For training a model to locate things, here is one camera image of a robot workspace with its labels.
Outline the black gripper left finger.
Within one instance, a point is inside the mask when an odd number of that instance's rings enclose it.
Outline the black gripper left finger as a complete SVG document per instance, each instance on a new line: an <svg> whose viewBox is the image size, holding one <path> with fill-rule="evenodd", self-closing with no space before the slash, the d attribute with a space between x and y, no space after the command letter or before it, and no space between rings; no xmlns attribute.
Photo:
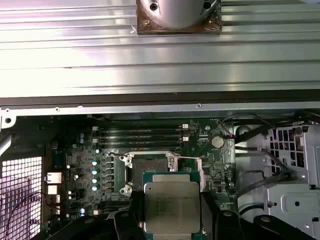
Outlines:
<svg viewBox="0 0 320 240"><path fill-rule="evenodd" d="M96 216L80 217L56 233L48 240L144 240L145 234L139 226L144 218L143 191L131 193L128 209L110 213L106 219Z"/></svg>

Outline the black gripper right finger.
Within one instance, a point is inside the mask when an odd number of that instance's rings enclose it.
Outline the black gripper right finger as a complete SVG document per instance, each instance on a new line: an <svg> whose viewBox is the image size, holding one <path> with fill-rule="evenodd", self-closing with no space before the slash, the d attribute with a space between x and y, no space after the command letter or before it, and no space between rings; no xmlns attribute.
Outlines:
<svg viewBox="0 0 320 240"><path fill-rule="evenodd" d="M201 223L209 240L313 240L297 227L271 215L249 222L234 211L221 210L212 192L200 194Z"/></svg>

